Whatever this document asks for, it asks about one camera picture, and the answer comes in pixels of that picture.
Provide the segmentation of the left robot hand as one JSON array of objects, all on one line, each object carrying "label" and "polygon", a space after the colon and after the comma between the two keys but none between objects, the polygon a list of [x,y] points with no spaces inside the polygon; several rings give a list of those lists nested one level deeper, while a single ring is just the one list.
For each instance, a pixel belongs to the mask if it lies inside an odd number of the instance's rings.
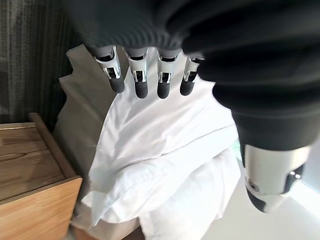
[{"label": "left robot hand", "polygon": [[182,50],[231,110],[246,191],[263,213],[303,174],[320,133],[317,0],[65,0],[66,14],[99,60],[110,47],[138,56]]}]

